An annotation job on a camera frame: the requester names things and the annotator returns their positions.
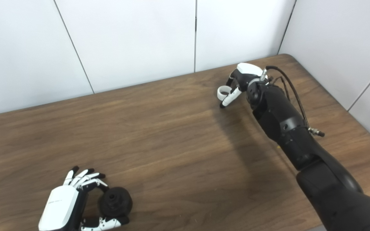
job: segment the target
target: cable connector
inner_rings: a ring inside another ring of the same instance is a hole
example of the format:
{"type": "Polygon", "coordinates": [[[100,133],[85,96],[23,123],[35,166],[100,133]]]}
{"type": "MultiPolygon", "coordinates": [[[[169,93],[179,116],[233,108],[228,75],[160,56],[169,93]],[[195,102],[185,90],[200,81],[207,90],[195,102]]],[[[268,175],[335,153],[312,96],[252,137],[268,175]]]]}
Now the cable connector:
{"type": "Polygon", "coordinates": [[[308,128],[308,131],[309,133],[311,133],[312,135],[314,136],[320,136],[320,137],[324,137],[325,136],[325,133],[321,132],[320,130],[316,129],[316,128],[308,128]]]}

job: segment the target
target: wood grain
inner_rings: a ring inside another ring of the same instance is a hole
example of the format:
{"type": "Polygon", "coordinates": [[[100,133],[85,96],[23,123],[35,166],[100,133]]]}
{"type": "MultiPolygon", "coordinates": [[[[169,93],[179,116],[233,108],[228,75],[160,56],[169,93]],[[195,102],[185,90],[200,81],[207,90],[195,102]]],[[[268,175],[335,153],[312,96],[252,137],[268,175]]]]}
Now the wood grain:
{"type": "MultiPolygon", "coordinates": [[[[291,77],[319,142],[370,195],[370,135],[289,55],[249,63],[291,77]]],[[[74,165],[134,200],[140,231],[301,231],[320,225],[295,170],[244,97],[220,109],[235,65],[0,114],[0,231],[34,231],[74,165]]],[[[87,215],[97,212],[99,190],[87,215]]]]}

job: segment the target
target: robotic forearm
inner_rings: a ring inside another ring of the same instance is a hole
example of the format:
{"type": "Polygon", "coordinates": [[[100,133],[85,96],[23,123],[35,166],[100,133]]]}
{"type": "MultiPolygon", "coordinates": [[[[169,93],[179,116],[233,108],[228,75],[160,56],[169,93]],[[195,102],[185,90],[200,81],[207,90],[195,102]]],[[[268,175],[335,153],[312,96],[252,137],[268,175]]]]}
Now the robotic forearm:
{"type": "MultiPolygon", "coordinates": [[[[223,97],[221,108],[236,98],[232,97],[234,92],[238,95],[246,92],[253,116],[299,171],[297,182],[326,229],[370,231],[370,197],[363,194],[352,175],[316,142],[311,133],[324,134],[309,128],[304,115],[295,109],[283,90],[269,83],[266,70],[279,69],[268,66],[261,70],[249,66],[253,65],[238,64],[231,73],[226,83],[229,94],[223,97]],[[230,89],[233,80],[237,86],[230,89]]],[[[221,91],[224,91],[223,87],[218,89],[218,97],[221,91]]]]}

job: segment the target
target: white ring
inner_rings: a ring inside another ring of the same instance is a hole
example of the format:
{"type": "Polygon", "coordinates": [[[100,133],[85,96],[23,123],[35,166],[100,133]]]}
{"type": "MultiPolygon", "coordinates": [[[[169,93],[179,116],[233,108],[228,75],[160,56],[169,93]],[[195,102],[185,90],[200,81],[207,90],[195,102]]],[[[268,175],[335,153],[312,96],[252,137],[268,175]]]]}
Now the white ring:
{"type": "Polygon", "coordinates": [[[230,86],[226,86],[226,85],[220,86],[220,87],[218,87],[218,91],[217,91],[216,95],[217,95],[217,97],[220,101],[223,101],[228,96],[228,94],[231,93],[231,90],[232,90],[232,88],[230,86]]]}

